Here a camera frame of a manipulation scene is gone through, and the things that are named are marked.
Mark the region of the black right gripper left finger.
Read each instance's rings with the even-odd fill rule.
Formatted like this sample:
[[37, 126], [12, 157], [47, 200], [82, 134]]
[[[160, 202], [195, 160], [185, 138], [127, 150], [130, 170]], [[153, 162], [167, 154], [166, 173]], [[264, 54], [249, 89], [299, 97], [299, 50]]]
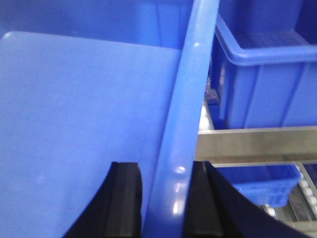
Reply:
[[142, 189], [137, 163], [113, 162], [99, 190], [64, 237], [141, 237]]

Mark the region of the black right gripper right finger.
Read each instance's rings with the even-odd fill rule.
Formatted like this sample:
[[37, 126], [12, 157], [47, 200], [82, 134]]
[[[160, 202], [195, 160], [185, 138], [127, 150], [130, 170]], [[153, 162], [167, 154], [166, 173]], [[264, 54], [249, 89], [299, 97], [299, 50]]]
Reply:
[[193, 163], [185, 238], [305, 238], [240, 194], [209, 162]]

